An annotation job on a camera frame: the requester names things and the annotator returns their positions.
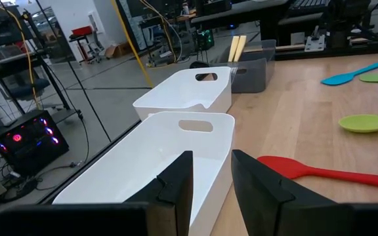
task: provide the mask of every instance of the blue spatula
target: blue spatula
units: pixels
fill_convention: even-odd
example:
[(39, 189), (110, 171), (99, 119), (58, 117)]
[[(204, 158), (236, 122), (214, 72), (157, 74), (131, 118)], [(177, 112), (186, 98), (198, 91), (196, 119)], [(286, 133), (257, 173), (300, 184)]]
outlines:
[(374, 64), (372, 64), (372, 65), (370, 65), (366, 68), (359, 69), (358, 71), (332, 76), (330, 78), (322, 80), (321, 83), (325, 84), (325, 85), (331, 85), (331, 86), (342, 85), (342, 84), (345, 84), (349, 81), (352, 81), (354, 79), (354, 77), (359, 75), (359, 74), (362, 74), (362, 73), (365, 73), (367, 71), (371, 71), (371, 70), (377, 69), (377, 68), (378, 68), (378, 62), (376, 62), (376, 63), (374, 63)]

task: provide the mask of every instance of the wooden tabletop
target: wooden tabletop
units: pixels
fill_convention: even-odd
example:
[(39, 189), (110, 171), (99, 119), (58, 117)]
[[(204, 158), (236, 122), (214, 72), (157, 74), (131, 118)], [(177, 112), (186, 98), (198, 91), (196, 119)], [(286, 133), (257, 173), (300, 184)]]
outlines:
[[(233, 95), (234, 148), (252, 157), (277, 155), (312, 167), (378, 174), (378, 133), (354, 134), (338, 125), (347, 115), (378, 114), (378, 83), (359, 77), (338, 87), (320, 83), (377, 61), (378, 54), (276, 62), (264, 92)], [(378, 187), (313, 176), (296, 182), (339, 203), (378, 202)], [(211, 235), (247, 235), (233, 187)]]

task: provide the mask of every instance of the gray bin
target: gray bin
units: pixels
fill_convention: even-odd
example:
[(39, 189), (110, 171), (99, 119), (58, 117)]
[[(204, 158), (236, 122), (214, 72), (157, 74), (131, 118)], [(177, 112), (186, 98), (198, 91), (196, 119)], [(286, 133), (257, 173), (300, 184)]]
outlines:
[[(232, 93), (258, 93), (268, 86), (269, 80), (274, 74), (275, 46), (273, 39), (259, 42), (250, 42), (245, 46), (244, 51), (262, 50), (254, 52), (243, 52), (238, 63), (238, 70), (232, 78)], [(212, 61), (210, 66), (232, 66), (228, 64), (228, 47), (221, 57)]]

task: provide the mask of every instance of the red spoon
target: red spoon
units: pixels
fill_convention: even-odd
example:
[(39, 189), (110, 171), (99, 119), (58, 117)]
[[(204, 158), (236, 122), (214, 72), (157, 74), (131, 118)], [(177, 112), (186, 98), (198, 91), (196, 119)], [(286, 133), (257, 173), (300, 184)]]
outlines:
[(374, 174), (360, 174), (308, 167), (296, 160), (285, 157), (263, 156), (258, 157), (257, 160), (289, 179), (295, 179), (301, 176), (321, 176), (378, 187), (378, 175)]

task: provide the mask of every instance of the keyboard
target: keyboard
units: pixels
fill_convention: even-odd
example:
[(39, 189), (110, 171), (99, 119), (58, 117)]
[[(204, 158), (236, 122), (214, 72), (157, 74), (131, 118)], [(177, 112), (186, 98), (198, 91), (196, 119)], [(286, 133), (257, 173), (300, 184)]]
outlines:
[(288, 9), (288, 16), (304, 16), (325, 10), (330, 0), (295, 0)]

